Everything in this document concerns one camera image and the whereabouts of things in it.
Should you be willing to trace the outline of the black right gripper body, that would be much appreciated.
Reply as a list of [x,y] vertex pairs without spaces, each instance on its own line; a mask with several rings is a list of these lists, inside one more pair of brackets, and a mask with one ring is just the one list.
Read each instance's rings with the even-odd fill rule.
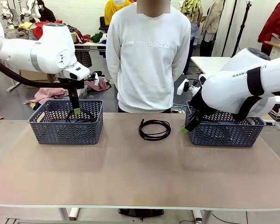
[[198,117],[212,115],[212,108],[209,107],[202,97],[202,91],[198,91],[191,99],[190,106],[197,111]]

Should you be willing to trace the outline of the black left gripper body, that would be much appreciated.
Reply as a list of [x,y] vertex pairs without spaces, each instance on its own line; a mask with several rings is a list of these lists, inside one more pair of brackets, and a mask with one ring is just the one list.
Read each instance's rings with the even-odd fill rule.
[[84,88],[84,80],[74,80],[74,79],[59,79],[59,82],[61,84],[61,88],[64,88],[68,91],[74,91],[78,89]]

